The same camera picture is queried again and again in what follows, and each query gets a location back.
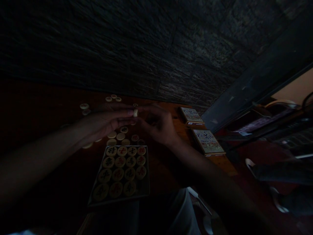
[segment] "floor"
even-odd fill
[[[258,205],[260,210],[279,229],[281,234],[313,234],[313,216],[296,218],[291,214],[283,214],[274,206],[268,192],[268,186],[274,186],[282,194],[288,194],[297,185],[280,182],[260,183],[252,176],[245,165],[245,159],[250,158],[255,164],[273,164],[291,157],[291,153],[279,145],[267,141],[257,141],[239,148],[239,163],[233,164],[238,175],[234,181]]]

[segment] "sneaker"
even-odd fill
[[[255,166],[254,162],[251,161],[251,159],[246,158],[246,165],[247,165],[248,169],[251,171],[251,173],[253,174],[253,176],[255,177],[255,174],[253,173],[253,170],[252,170],[252,167]]]
[[[282,205],[280,205],[280,203],[278,202],[278,195],[279,195],[279,192],[277,191],[276,188],[274,187],[270,187],[270,192],[271,192],[271,195],[273,197],[273,201],[274,201],[274,204],[275,206],[277,207],[277,209],[280,211],[280,212],[283,212],[283,213],[288,213],[289,210],[285,207],[283,207]]]

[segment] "hand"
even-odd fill
[[[153,125],[149,125],[140,117],[138,117],[138,122],[155,141],[170,148],[180,140],[173,125],[172,115],[169,111],[163,109],[157,104],[138,106],[136,108],[139,112],[149,111],[153,114],[155,118]]]
[[[93,114],[88,115],[73,127],[77,134],[82,137],[80,145],[84,146],[99,140],[115,129],[136,123],[133,117],[134,107],[123,103],[106,103],[96,109]]]

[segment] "dark stone wall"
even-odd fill
[[[1,70],[203,113],[309,0],[1,2]]]

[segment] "wooden table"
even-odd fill
[[[107,96],[109,94],[100,92],[4,80],[0,87],[3,105],[1,153],[58,130],[63,124],[81,119],[83,117],[79,108],[81,103],[88,103],[90,108],[94,109],[104,103]],[[145,105],[153,102],[133,97],[119,97],[126,104]],[[190,106],[165,102],[158,104],[171,112],[179,136],[188,144],[194,145],[190,128],[205,129],[205,127],[187,126],[183,123],[178,107]],[[142,118],[146,115],[147,113],[140,114]],[[151,195],[168,193],[193,185],[186,169],[166,147],[152,140],[138,125],[129,126],[126,137],[130,139],[133,134],[138,134],[148,146]],[[105,137],[102,141],[94,143],[90,149],[81,149],[69,157],[32,189],[11,211],[10,216],[24,220],[31,217],[41,220],[44,217],[46,220],[55,218],[56,214],[61,217],[84,213],[107,140]],[[209,159],[228,175],[237,174],[225,156]]]

